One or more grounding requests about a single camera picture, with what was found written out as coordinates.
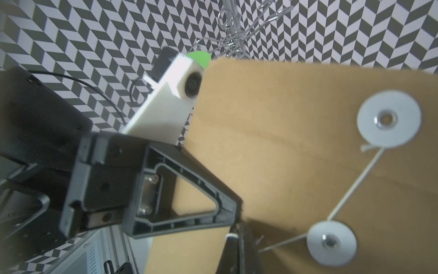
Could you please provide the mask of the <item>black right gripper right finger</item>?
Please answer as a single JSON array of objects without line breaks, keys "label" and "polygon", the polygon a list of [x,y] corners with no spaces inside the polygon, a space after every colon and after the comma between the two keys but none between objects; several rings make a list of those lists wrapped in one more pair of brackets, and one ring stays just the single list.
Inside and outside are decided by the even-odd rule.
[{"label": "black right gripper right finger", "polygon": [[244,221],[239,224],[239,273],[265,273],[256,245],[256,240],[249,225]]}]

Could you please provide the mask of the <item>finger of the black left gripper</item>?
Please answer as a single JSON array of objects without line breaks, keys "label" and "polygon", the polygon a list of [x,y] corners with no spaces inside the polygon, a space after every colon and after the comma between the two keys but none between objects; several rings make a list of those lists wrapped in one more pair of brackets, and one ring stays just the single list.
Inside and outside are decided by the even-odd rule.
[{"label": "finger of the black left gripper", "polygon": [[122,230],[134,239],[230,227],[242,200],[188,152],[152,143],[146,148]]}]

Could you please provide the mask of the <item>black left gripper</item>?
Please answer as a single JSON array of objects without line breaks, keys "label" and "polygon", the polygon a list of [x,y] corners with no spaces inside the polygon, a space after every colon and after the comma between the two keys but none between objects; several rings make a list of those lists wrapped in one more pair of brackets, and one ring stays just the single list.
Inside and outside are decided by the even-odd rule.
[{"label": "black left gripper", "polygon": [[122,225],[149,141],[91,126],[34,74],[1,73],[1,157],[18,164],[1,184],[2,260]]}]

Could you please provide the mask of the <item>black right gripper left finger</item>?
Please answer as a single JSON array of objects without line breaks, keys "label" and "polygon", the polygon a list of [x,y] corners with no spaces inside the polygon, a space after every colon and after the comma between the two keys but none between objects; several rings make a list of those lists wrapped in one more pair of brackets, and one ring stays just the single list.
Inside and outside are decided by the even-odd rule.
[{"label": "black right gripper left finger", "polygon": [[217,267],[216,274],[238,274],[240,270],[240,239],[237,233],[226,235],[225,246]]}]

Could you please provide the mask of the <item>brown file bag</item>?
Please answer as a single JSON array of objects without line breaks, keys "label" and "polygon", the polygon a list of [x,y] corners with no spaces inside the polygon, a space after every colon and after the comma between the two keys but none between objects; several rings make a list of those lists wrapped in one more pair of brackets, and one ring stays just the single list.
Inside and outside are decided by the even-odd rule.
[{"label": "brown file bag", "polygon": [[354,261],[324,267],[299,240],[261,254],[268,274],[438,271],[438,78],[419,71],[221,58],[206,69],[184,151],[243,200],[266,247],[325,220],[375,151],[362,152],[361,104],[395,89],[422,126],[386,151],[338,213],[358,239]]}]

